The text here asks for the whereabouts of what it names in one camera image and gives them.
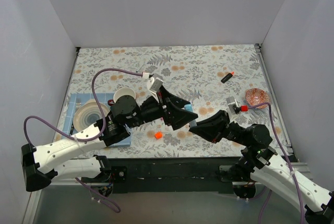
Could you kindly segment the light blue highlighter cap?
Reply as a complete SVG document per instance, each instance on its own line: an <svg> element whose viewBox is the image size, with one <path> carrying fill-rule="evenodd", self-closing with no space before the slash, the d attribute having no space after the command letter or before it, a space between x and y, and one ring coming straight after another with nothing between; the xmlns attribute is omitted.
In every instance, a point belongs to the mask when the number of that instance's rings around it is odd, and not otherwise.
<svg viewBox="0 0 334 224"><path fill-rule="evenodd" d="M191 104L186 104L184 105L184 109L189 112L193 112L193 108Z"/></svg>

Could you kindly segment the light blue highlighter marker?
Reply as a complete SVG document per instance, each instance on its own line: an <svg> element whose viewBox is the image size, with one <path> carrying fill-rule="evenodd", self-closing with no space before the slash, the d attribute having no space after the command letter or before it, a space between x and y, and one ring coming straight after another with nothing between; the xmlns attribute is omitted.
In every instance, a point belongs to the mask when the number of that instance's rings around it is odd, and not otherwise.
<svg viewBox="0 0 334 224"><path fill-rule="evenodd" d="M196 121L191 121L191 122L189 122L189 127L190 127L190 128L195 127L195 126L197 126Z"/></svg>

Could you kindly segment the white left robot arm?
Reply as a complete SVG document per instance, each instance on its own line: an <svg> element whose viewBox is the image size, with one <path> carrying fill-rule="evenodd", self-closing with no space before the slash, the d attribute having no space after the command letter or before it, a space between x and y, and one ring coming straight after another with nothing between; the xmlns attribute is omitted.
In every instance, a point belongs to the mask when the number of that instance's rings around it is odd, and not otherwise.
<svg viewBox="0 0 334 224"><path fill-rule="evenodd" d="M94 156L79 160L87 152L103 149L130 138L130 129L158 119L177 130L198 118L185 109L190 102L160 87L155 95L138 105L128 92L116 92L110 112L102 119L78 131L70 138L21 148L21 162L26 191L34 192L49 186L54 180L77 177L96 178L106 182L112 175L106 158Z"/></svg>

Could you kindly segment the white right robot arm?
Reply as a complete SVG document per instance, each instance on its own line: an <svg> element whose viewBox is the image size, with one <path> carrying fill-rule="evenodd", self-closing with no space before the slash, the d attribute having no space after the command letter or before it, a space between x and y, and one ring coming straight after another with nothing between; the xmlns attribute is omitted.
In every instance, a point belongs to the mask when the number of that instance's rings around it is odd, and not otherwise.
<svg viewBox="0 0 334 224"><path fill-rule="evenodd" d="M227 139L245 147L239 161L222 173L227 180L261 183L300 210L307 223L333 222L333 192L317 185L293 168L287 158L282 158L270 146L272 138L265 125L243 128L220 110L189 130L211 143Z"/></svg>

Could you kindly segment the orange highlighter cap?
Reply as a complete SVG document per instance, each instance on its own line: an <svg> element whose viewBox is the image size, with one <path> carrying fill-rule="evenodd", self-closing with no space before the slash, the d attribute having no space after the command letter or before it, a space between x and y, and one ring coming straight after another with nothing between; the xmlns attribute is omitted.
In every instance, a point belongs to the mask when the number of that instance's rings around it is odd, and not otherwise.
<svg viewBox="0 0 334 224"><path fill-rule="evenodd" d="M162 132L157 132L157 133L155 133L154 136L155 136L156 139L160 139L160 138L163 137L163 134L162 134Z"/></svg>

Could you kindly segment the brown white mug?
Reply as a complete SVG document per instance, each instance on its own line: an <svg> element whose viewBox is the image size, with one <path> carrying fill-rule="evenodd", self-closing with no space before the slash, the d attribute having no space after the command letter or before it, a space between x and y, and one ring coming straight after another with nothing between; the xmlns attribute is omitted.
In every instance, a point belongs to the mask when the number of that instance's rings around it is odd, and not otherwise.
<svg viewBox="0 0 334 224"><path fill-rule="evenodd" d="M131 96L132 98L136 99L136 93L132 89L124 87L115 91L113 93L113 98L108 100L107 104L112 106L122 96Z"/></svg>

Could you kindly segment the red patterned bowl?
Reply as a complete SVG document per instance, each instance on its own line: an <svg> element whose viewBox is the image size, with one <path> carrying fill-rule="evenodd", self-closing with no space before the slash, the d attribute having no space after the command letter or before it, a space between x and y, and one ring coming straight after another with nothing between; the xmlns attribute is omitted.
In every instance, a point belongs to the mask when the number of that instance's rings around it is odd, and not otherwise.
<svg viewBox="0 0 334 224"><path fill-rule="evenodd" d="M270 103L268 94L259 88L247 90L245 99L250 109L264 109Z"/></svg>

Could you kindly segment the black orange highlighter marker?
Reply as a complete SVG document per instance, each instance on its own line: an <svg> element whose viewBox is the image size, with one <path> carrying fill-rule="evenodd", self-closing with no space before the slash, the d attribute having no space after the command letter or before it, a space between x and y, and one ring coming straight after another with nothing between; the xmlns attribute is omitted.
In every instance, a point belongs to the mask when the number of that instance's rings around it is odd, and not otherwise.
<svg viewBox="0 0 334 224"><path fill-rule="evenodd" d="M230 80L234 75L234 72L227 73L222 79L221 82L225 84L228 80Z"/></svg>

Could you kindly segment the cream ceramic plate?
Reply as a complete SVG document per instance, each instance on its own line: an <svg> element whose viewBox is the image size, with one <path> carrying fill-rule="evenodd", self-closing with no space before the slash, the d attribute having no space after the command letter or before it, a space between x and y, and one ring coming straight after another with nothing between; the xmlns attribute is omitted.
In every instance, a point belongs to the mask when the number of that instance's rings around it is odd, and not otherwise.
<svg viewBox="0 0 334 224"><path fill-rule="evenodd" d="M102 114L98 104L95 100L90 99L76 110L73 118L74 129L80 132L100 119L102 119Z"/></svg>

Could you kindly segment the light blue checkered cloth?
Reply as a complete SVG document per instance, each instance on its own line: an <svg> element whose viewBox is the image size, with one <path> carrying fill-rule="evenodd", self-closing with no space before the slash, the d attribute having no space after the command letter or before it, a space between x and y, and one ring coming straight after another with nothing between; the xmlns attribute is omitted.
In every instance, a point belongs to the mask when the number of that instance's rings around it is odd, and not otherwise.
<svg viewBox="0 0 334 224"><path fill-rule="evenodd" d="M74 129L73 118L77 109L84 105L88 100L93 99L94 97L91 93L73 93L71 94L66 110L65 121L63 125L63 132L67 135L72 135L77 133Z"/></svg>

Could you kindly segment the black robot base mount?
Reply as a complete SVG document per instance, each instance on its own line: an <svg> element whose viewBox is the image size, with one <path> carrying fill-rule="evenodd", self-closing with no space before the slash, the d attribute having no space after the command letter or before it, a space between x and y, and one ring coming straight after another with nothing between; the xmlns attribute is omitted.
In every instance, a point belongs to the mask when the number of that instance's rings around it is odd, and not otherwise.
<svg viewBox="0 0 334 224"><path fill-rule="evenodd" d="M228 175L237 157L102 159L104 172L82 181L112 184L114 194L146 192L217 192L243 199L262 192L248 176Z"/></svg>

